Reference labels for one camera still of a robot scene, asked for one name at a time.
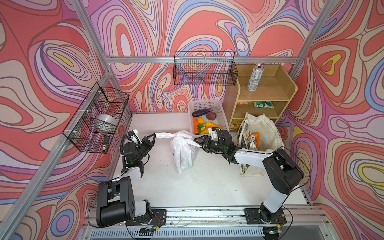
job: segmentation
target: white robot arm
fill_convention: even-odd
[[[261,204],[259,213],[263,222],[271,222],[292,189],[303,179],[304,173],[283,149],[273,152],[240,149],[233,144],[232,136],[226,130],[217,131],[217,137],[218,141],[213,141],[210,136],[204,135],[194,141],[208,153],[221,153],[230,164],[248,164],[266,170],[273,187]]]

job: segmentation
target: white plastic basket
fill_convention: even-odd
[[[216,113],[216,119],[211,121],[208,120],[205,115],[201,116],[201,118],[204,119],[204,122],[211,122],[216,125],[221,126],[221,130],[227,130],[229,131],[229,126],[227,119],[225,118],[224,109],[221,105],[221,102],[219,100],[196,100],[196,101],[190,101],[188,103],[188,114],[189,114],[189,130],[192,134],[195,132],[195,126],[192,120],[192,113],[197,110],[206,109],[206,108],[212,108],[217,107],[213,112]]]

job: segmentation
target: wall-mounted basket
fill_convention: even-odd
[[[129,95],[116,88],[100,87],[98,83],[92,89],[96,85],[97,92],[80,120],[63,134],[81,152],[107,153],[128,105]],[[107,115],[112,117],[108,117],[111,123],[99,119]]]
[[[175,85],[230,85],[238,71],[233,51],[176,51],[173,79]]]

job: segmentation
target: fake vegetable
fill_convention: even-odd
[[[205,115],[213,110],[215,110],[217,107],[213,107],[213,108],[206,108],[206,109],[201,109],[201,110],[197,110],[197,111],[194,111],[192,113],[192,116],[193,117],[200,117],[202,115]]]
[[[204,131],[204,129],[205,129],[205,124],[204,124],[204,119],[203,118],[199,118],[198,120],[197,120],[198,122],[199,122],[199,124],[202,124],[202,125],[200,125],[200,129],[201,129],[201,131]]]
[[[201,132],[205,130],[204,119],[203,118],[199,118],[197,120],[197,122],[198,122],[197,132],[198,132],[198,134],[201,134]]]
[[[195,134],[199,134],[199,127],[197,126],[199,122],[197,121],[196,118],[192,118],[193,120],[193,126],[195,127]]]
[[[205,131],[202,131],[200,134],[209,134],[209,128],[207,128]]]
[[[221,129],[221,126],[216,125],[216,124],[211,123],[211,122],[207,122],[207,123],[205,124],[205,126],[208,127],[208,128],[211,128],[211,127],[218,127],[218,128]]]
[[[207,113],[206,117],[207,117],[208,120],[213,121],[213,120],[216,119],[216,113],[214,113],[214,112],[209,112],[209,113]]]

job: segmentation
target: eggplant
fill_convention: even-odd
[[[206,109],[201,109],[201,110],[197,110],[197,111],[194,111],[192,113],[192,116],[193,117],[200,117],[202,115],[205,115],[209,112],[212,112],[213,110],[215,110],[217,107],[213,107],[213,108],[206,108]]]

